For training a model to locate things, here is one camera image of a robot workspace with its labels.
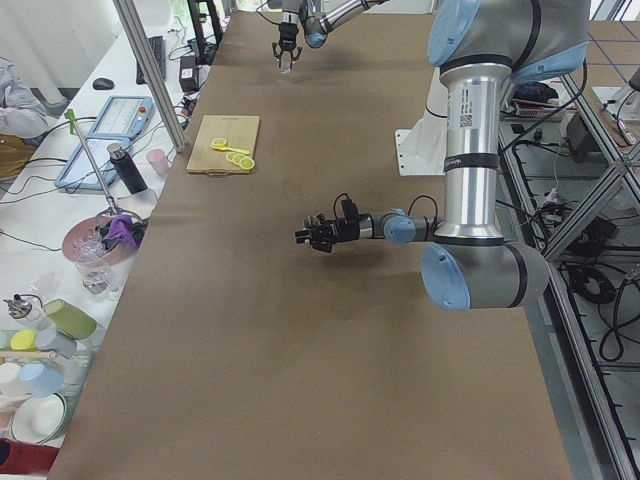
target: keyboard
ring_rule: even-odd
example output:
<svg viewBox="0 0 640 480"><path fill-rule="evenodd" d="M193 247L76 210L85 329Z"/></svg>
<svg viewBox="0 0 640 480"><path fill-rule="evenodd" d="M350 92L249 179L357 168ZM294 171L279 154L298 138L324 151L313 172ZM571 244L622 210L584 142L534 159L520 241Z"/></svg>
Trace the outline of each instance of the keyboard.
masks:
<svg viewBox="0 0 640 480"><path fill-rule="evenodd" d="M160 69L160 74L162 78L166 78L166 65L165 65L165 57L164 57L164 39L158 35L157 37L148 38L149 46L151 47L151 51L153 52L153 57L158 64L158 68ZM147 83L144 79L144 74L142 73L142 68L140 68L140 64L136 62L136 83L138 85L142 85L143 83Z"/></svg>

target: person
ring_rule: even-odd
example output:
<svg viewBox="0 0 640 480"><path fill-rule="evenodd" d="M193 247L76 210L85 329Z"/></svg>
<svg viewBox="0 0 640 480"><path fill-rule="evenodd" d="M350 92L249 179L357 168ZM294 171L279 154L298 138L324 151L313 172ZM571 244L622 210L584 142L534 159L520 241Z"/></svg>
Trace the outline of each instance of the person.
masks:
<svg viewBox="0 0 640 480"><path fill-rule="evenodd" d="M28 140L47 130L46 115L44 105L22 83L13 63L0 57L0 178L19 174L29 161L35 148Z"/></svg>

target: red bowl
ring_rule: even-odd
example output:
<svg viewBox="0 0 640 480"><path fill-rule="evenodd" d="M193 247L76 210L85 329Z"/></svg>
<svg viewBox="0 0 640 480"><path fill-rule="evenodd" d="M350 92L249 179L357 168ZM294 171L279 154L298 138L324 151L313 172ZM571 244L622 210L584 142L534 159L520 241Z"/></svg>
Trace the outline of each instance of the red bowl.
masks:
<svg viewBox="0 0 640 480"><path fill-rule="evenodd" d="M106 215L102 215L99 219L96 217L87 218L86 220L81 221L77 225L75 225L69 232L65 235L64 240L62 240L62 254L65 258L73 263L82 263L75 256L75 248L74 244L78 240L88 239L93 235L96 227L96 221L100 222L101 226L106 225L111 220L111 217ZM108 252L106 252L102 257L109 265L115 265L118 262L130 257L135 253L135 249L129 245L118 244Z"/></svg>

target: computer mouse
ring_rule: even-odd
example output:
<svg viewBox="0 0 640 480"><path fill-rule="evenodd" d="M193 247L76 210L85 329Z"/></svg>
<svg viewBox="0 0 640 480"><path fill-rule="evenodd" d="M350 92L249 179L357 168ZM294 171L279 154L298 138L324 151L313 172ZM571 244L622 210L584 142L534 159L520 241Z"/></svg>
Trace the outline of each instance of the computer mouse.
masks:
<svg viewBox="0 0 640 480"><path fill-rule="evenodd" d="M115 84L113 80L109 80L108 78L100 77L96 78L93 81L93 89L94 90L111 90Z"/></svg>

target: purple cloth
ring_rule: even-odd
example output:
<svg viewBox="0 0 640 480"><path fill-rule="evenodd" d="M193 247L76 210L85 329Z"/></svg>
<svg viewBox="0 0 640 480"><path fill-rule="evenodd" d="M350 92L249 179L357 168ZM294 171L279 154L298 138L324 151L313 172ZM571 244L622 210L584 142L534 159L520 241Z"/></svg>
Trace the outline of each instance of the purple cloth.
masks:
<svg viewBox="0 0 640 480"><path fill-rule="evenodd" d="M132 234L133 232L133 222L131 221L131 217L128 215L119 215L114 217L111 220L111 225L109 226L109 233L107 234L107 238L110 240L117 240L118 243L124 243L126 245L131 245L133 248L140 248L140 241L136 240Z"/></svg>

